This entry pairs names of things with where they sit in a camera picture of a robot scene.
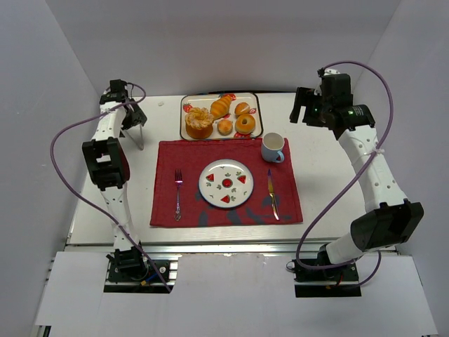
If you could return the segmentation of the croissant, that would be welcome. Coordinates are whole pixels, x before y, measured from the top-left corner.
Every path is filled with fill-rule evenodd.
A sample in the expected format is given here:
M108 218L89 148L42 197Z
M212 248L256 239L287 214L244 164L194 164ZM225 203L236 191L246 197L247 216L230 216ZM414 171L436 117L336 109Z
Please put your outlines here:
M212 114L213 119L217 120L227 115L229 113L231 102L232 99L229 95L222 96L213 102L210 106L210 113Z

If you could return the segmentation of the white watermelon pattern plate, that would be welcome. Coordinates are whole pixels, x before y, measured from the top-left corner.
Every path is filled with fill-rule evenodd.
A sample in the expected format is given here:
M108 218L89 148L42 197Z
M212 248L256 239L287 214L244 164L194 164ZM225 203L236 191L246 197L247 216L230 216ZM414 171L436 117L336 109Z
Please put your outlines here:
M201 196L212 206L232 209L251 196L254 178L249 168L239 161L220 159L201 172L198 181Z

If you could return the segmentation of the small cream filled bun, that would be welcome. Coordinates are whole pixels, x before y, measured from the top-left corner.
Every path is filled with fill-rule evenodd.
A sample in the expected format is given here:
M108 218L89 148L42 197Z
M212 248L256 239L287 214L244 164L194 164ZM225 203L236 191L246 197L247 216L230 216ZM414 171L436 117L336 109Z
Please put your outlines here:
M239 103L235 109L234 109L234 114L236 116L241 116L242 114L248 114L250 111L250 105L248 103L242 102Z

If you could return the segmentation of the orange bundt cake bread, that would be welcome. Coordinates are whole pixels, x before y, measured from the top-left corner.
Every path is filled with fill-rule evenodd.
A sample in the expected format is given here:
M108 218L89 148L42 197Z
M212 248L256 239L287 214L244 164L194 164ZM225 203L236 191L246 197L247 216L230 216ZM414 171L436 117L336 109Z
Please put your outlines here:
M213 121L208 109L193 107L185 116L186 132L193 139L206 139L213 132Z

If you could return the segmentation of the strawberry pattern serving tray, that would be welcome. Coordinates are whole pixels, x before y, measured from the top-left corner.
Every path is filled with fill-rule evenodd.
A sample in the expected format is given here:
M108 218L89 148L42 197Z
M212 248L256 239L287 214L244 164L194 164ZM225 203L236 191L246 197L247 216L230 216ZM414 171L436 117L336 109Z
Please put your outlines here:
M186 95L181 100L180 137L184 140L258 138L263 131L254 93Z

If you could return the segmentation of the light blue mug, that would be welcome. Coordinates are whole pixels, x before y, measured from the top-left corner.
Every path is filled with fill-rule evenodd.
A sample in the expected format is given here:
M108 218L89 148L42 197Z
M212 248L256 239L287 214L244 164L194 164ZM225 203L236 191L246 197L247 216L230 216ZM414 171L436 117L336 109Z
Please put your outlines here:
M267 162L280 164L284 162L284 138L278 133L267 133L262 138L261 155Z

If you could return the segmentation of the small round muffin bun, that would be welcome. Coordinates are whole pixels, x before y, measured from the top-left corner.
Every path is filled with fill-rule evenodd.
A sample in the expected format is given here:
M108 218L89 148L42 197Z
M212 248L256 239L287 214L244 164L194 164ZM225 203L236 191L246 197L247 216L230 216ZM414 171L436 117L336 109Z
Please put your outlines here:
M233 123L228 119L222 119L217 123L217 130L222 136L228 136L231 134L233 128Z

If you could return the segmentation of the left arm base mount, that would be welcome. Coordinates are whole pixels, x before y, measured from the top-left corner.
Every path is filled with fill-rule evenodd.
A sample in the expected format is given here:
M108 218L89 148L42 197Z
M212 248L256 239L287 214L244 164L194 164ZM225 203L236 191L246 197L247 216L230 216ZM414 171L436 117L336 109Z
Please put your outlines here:
M175 262L167 259L148 260L138 249L116 249L106 255L108 266L105 293L168 294L175 282Z

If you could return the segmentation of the red cloth placemat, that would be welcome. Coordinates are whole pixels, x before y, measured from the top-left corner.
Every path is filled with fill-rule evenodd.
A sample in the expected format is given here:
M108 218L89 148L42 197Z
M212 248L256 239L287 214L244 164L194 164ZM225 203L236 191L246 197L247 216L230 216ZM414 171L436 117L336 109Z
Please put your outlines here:
M289 144L280 164L256 139L161 141L150 224L188 228L303 221Z

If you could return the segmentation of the iridescent table knife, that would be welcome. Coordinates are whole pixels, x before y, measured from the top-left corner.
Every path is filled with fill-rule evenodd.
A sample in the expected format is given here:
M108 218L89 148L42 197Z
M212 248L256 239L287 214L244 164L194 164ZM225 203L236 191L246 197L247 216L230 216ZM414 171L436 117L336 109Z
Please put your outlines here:
M272 203L272 211L273 211L275 219L277 221L280 221L278 206L276 203L276 196L275 196L275 192L274 192L274 185L273 185L273 181L272 181L272 173L271 173L270 169L267 172L267 181L268 181L269 196L271 198L271 203Z

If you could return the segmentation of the glazed donut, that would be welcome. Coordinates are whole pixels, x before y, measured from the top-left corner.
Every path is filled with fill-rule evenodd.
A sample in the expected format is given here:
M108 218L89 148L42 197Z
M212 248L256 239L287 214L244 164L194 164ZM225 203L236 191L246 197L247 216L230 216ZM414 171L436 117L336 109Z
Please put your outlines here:
M255 118L250 114L242 114L235 122L235 129L240 134L250 134L255 129Z

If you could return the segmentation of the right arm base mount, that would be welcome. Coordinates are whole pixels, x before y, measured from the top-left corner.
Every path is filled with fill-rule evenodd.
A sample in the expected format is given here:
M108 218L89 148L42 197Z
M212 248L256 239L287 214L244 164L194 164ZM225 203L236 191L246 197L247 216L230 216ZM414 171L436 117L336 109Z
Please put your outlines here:
M286 263L286 269L294 274L296 298L355 298L362 295L355 264L309 270L291 260Z

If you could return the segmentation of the silver fork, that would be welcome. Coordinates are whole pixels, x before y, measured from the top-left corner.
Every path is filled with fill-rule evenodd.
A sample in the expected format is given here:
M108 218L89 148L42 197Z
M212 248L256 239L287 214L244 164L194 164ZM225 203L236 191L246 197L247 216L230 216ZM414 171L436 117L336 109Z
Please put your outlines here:
M178 168L175 170L175 184L176 184L176 188L177 188L177 194L176 194L176 208L175 208L174 219L176 221L179 221L182 217L181 216L181 206L180 206L180 188L182 187L183 179L182 179L182 172Z

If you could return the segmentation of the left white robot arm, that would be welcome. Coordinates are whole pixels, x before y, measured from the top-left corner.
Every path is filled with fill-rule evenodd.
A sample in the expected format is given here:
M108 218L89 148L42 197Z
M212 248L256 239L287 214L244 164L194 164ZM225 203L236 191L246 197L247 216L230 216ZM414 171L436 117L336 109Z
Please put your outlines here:
M91 140L82 152L92 183L100 190L112 220L116 261L140 257L135 247L140 241L133 226L127 197L130 167L119 138L130 128L142 128L147 117L130 97L134 85L121 79L111 80L100 97L101 117Z

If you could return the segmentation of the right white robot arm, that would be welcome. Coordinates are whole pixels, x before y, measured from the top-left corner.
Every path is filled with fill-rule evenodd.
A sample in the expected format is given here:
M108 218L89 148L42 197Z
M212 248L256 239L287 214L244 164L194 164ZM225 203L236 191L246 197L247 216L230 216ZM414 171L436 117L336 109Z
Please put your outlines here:
M333 132L349 158L355 176L317 215L311 225L326 215L349 189L361 187L365 215L353 220L349 232L321 247L316 262L296 263L303 270L324 271L345 267L367 252L406 243L424 216L419 202L411 202L398 186L382 149L375 119L367 105L354 104L351 78L329 66L318 70L320 91L299 88L294 113L305 108L303 123Z

